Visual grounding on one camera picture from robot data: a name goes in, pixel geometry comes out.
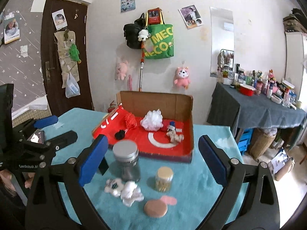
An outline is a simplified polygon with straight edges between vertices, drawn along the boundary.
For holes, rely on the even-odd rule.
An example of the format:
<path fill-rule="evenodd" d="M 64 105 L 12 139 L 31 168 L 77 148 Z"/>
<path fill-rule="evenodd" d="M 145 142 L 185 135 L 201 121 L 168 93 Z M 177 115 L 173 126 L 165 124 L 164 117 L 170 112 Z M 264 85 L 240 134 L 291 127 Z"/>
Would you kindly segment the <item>person left hand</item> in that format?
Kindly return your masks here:
<path fill-rule="evenodd" d="M 28 179 L 25 181 L 25 188 L 30 188 L 34 179 L 35 173 L 28 173 Z M 1 171 L 1 180 L 4 185 L 11 191 L 16 192 L 15 187 L 12 184 L 12 173 L 8 170 Z"/>

